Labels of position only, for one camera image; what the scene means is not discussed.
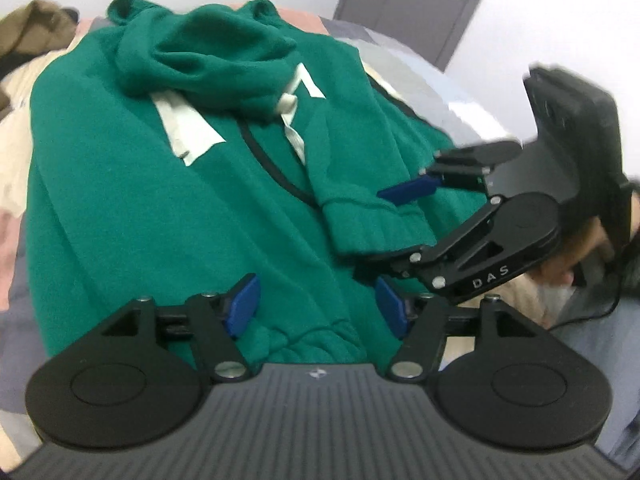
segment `bedsheet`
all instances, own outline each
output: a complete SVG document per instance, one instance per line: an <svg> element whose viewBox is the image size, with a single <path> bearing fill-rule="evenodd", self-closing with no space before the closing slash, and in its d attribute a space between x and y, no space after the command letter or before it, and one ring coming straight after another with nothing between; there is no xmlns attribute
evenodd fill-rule
<svg viewBox="0 0 640 480"><path fill-rule="evenodd" d="M403 44L359 25L326 20L306 12L287 9L280 12L298 28L330 34L355 46L363 62L391 86L389 91L396 92L418 115L448 133L457 145L508 136L468 94ZM78 40L88 25L85 22L79 27ZM91 24L92 28L108 25L100 18ZM27 81L27 74L28 70L18 70L2 82L10 90L9 95L13 93L16 111L28 100L33 84ZM16 150L25 149L30 160L30 138L8 146L2 156L10 160ZM25 179L13 173L0 173L0 468L3 470L17 466L38 445L38 437L26 415L24 389L29 377L46 360L34 319L23 250Z"/></svg>

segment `brown cloth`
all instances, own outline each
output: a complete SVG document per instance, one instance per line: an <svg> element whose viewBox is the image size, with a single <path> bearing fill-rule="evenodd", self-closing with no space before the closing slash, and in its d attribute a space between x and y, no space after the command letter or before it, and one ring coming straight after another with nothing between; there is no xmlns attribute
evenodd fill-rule
<svg viewBox="0 0 640 480"><path fill-rule="evenodd" d="M33 0L0 20L0 59L39 56L66 48L76 34L76 23L53 2ZM0 120L11 102L0 90Z"/></svg>

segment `green sweatshirt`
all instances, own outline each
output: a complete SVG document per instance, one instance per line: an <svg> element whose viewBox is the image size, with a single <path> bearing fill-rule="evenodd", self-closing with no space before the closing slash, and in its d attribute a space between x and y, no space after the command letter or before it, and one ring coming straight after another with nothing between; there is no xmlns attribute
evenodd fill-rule
<svg viewBox="0 0 640 480"><path fill-rule="evenodd" d="M27 256L47 351L132 298L181 304L255 272L262 299L238 341L251 364L383 367L399 342L351 277L354 256L433 244L484 202L453 190L399 208L376 197L450 140L373 89L356 49L288 25L268 0L184 15L115 0L108 16L118 26L53 62L31 97ZM295 91L304 164L276 111L300 63L324 96ZM190 166L149 97L167 89L226 141ZM237 118L318 207L274 181Z"/></svg>

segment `gray ribbed plate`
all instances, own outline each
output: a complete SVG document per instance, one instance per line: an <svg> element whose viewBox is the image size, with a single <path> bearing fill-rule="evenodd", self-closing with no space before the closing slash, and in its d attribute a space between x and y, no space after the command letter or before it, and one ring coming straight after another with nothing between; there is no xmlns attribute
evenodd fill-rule
<svg viewBox="0 0 640 480"><path fill-rule="evenodd" d="M265 365L213 389L198 414L137 449L45 444L16 480L617 480L593 447L533 455L484 446L450 426L415 385L372 365Z"/></svg>

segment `blue pad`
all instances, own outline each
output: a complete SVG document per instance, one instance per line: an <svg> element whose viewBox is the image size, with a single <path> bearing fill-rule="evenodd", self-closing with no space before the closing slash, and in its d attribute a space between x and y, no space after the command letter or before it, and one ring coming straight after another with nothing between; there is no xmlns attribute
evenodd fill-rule
<svg viewBox="0 0 640 480"><path fill-rule="evenodd" d="M226 333L240 337L249 325L260 303L260 279L248 274L229 292L229 308L224 322Z"/></svg>
<svg viewBox="0 0 640 480"><path fill-rule="evenodd" d="M398 206L432 195L441 185L442 181L439 178L423 175L396 186L387 187L378 192L378 197Z"/></svg>
<svg viewBox="0 0 640 480"><path fill-rule="evenodd" d="M406 336L409 332L409 322L404 309L404 299L384 278L376 280L376 304L393 335L398 339Z"/></svg>

